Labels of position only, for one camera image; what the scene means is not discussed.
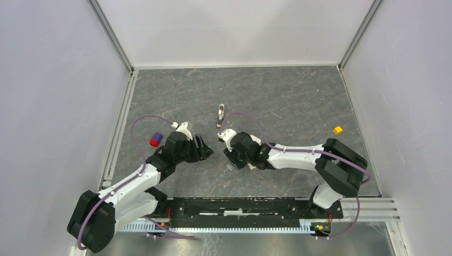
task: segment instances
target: cable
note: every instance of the cable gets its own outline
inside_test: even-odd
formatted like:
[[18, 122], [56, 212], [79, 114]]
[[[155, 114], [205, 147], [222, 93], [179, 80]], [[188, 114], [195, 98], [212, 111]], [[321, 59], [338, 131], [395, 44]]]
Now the cable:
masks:
[[326, 222], [326, 225], [330, 224], [333, 220], [333, 216], [331, 215], [331, 210], [328, 210], [328, 221]]
[[184, 236], [184, 235], [172, 232], [171, 230], [169, 230], [167, 228], [164, 228], [157, 221], [151, 219], [150, 217], [143, 216], [142, 218], [149, 220], [150, 222], [154, 223], [154, 225], [156, 225], [160, 229], [166, 231], [167, 233], [170, 233], [170, 234], [174, 235], [174, 236], [156, 236], [156, 239], [195, 239], [194, 236]]
[[[157, 115], [145, 115], [145, 116], [141, 116], [139, 117], [137, 120], [135, 120], [132, 123], [132, 126], [130, 127], [130, 136], [132, 137], [132, 142], [135, 145], [135, 148], [138, 150], [138, 152], [140, 152], [141, 155], [141, 159], [143, 160], [143, 165], [141, 167], [141, 170], [139, 172], [139, 174], [143, 173], [144, 170], [146, 169], [146, 157], [144, 156], [143, 150], [141, 150], [140, 146], [138, 146], [138, 143], [136, 143], [135, 137], [133, 136], [133, 128], [135, 127], [135, 124], [146, 117], [157, 117], [165, 122], [167, 122], [168, 124], [173, 124], [172, 121], [170, 121], [169, 119], [166, 119], [163, 116], [157, 116]], [[139, 174], [136, 174], [135, 176], [131, 177], [130, 179], [124, 181], [123, 183], [121, 183], [120, 185], [118, 185], [116, 188], [114, 188], [111, 192], [108, 192], [103, 198], [101, 198], [95, 205], [93, 208], [91, 208], [91, 210], [89, 211], [88, 215], [86, 216], [85, 220], [82, 223], [82, 226], [80, 227], [80, 232], [78, 233], [77, 236], [77, 247], [80, 250], [86, 250], [87, 247], [86, 246], [82, 246], [82, 235], [83, 235], [83, 231], [85, 231], [86, 225], [88, 224], [88, 221], [90, 220], [91, 216], [94, 214], [94, 212], [97, 210], [97, 208], [99, 208], [99, 206], [105, 201], [107, 200], [108, 197], [112, 196], [114, 193], [116, 193], [118, 190], [120, 190], [121, 188], [123, 188], [125, 185], [129, 184], [130, 182], [132, 182], [133, 180], [135, 180], [136, 178], [139, 177]]]
[[356, 225], [356, 222], [358, 221], [358, 218], [359, 218], [359, 211], [361, 209], [361, 205], [359, 203], [358, 197], [356, 197], [356, 204], [358, 205], [358, 208], [356, 210], [356, 217], [354, 218], [354, 221], [352, 222], [352, 224], [350, 224], [350, 226], [346, 230], [342, 231], [339, 234], [328, 236], [328, 237], [316, 236], [316, 239], [330, 240], [331, 238], [340, 237], [340, 236], [343, 236], [343, 235], [347, 234], [348, 232], [350, 232], [352, 230], [352, 228]]
[[362, 184], [367, 184], [367, 183], [372, 181], [372, 175], [370, 174], [369, 171], [365, 170], [361, 166], [356, 165], [355, 163], [352, 163], [351, 161], [348, 161], [347, 159], [345, 159], [343, 157], [336, 156], [336, 155], [334, 155], [334, 154], [332, 154], [330, 152], [326, 152], [326, 151], [323, 151], [323, 150], [314, 150], [314, 151], [312, 151], [312, 150], [309, 150], [309, 149], [283, 149], [283, 148], [278, 148], [278, 147], [275, 147], [275, 146], [271, 145], [268, 142], [267, 137], [265, 136], [264, 129], [261, 126], [261, 124], [254, 118], [254, 116], [252, 116], [251, 114], [245, 113], [245, 112], [236, 111], [236, 112], [232, 112], [232, 113], [228, 114], [226, 116], [226, 118], [223, 120], [223, 124], [221, 125], [219, 134], [221, 134], [223, 132], [224, 126], [227, 123], [226, 121], [229, 119], [229, 117], [231, 117], [233, 115], [244, 115], [244, 116], [248, 117], [249, 119], [251, 119], [251, 121], [253, 121], [257, 125], [257, 127], [259, 128], [259, 131], [261, 132], [261, 135], [262, 135], [262, 138], [265, 141], [265, 144], [267, 144], [270, 148], [272, 148], [274, 150], [285, 151], [285, 152], [301, 152], [301, 153], [312, 153], [312, 152], [314, 152], [314, 153], [326, 155], [326, 156], [332, 157], [334, 159], [337, 159], [337, 160], [339, 160], [339, 161], [341, 161], [341, 162], [343, 162], [343, 163], [345, 163], [345, 164], [357, 169], [358, 171], [364, 173], [367, 176], [367, 179], [364, 180], [362, 182]]

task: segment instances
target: white panel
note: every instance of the white panel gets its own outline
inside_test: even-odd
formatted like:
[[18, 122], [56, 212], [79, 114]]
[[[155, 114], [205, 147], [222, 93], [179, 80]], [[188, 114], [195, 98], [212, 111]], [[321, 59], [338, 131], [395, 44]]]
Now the white panel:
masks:
[[128, 73], [87, 1], [2, 1], [0, 255], [68, 255]]
[[337, 64], [372, 0], [100, 0], [137, 67]]
[[385, 1], [345, 68], [413, 255], [452, 255], [451, 1]]

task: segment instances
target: yellow cube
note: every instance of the yellow cube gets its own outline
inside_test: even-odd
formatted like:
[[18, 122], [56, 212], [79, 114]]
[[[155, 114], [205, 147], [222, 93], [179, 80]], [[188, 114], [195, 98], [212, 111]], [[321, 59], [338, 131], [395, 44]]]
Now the yellow cube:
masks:
[[340, 126], [337, 126], [336, 128], [333, 129], [333, 132], [335, 135], [338, 135], [339, 133], [342, 132], [342, 128]]

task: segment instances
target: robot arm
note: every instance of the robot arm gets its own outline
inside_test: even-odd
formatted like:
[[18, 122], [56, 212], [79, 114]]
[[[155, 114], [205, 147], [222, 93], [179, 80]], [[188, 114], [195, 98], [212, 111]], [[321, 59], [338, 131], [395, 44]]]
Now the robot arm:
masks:
[[[158, 204], [166, 200], [166, 196], [162, 196], [163, 193], [154, 186], [174, 173], [178, 164], [203, 161], [213, 154], [200, 135], [192, 136], [189, 123], [175, 127], [176, 131], [168, 136], [165, 145], [146, 160], [144, 171], [141, 171], [141, 165], [122, 181], [97, 194], [88, 190], [81, 195], [67, 227], [75, 238], [89, 211], [101, 198], [111, 194], [95, 210], [83, 230], [82, 243], [92, 252], [101, 251], [121, 228], [153, 213]], [[123, 187], [115, 192], [118, 186]]]
[[325, 144], [309, 147], [270, 144], [283, 149], [280, 151], [262, 143], [253, 135], [237, 133], [232, 129], [224, 131], [218, 137], [225, 142], [227, 148], [223, 152], [237, 169], [249, 165], [250, 168], [260, 170], [297, 168], [319, 172], [325, 182], [316, 187], [311, 195], [310, 204], [313, 211], [323, 212], [342, 197], [356, 197], [364, 176], [355, 168], [340, 161], [335, 163], [331, 157], [314, 151], [327, 151], [367, 168], [364, 158], [336, 139], [328, 139]]

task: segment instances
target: gray speckled floor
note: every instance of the gray speckled floor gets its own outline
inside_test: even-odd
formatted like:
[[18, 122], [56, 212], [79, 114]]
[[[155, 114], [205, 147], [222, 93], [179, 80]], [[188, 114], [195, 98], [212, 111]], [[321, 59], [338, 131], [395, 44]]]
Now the gray speckled floor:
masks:
[[[304, 196], [322, 183], [319, 174], [296, 169], [230, 171], [215, 127], [218, 105], [226, 114], [241, 110], [253, 114], [271, 142], [310, 146], [327, 138], [340, 139], [368, 159], [358, 126], [336, 67], [261, 67], [140, 70], [119, 150], [113, 182], [141, 164], [128, 131], [139, 116], [157, 114], [181, 123], [190, 121], [196, 133], [215, 151], [208, 160], [177, 166], [176, 172], [157, 186], [168, 196]], [[246, 117], [228, 123], [236, 131], [259, 137]], [[333, 128], [340, 125], [340, 135]], [[144, 119], [135, 126], [135, 137], [146, 156], [154, 132], [168, 135], [173, 129], [159, 119]], [[375, 181], [360, 189], [361, 196], [378, 195]]]

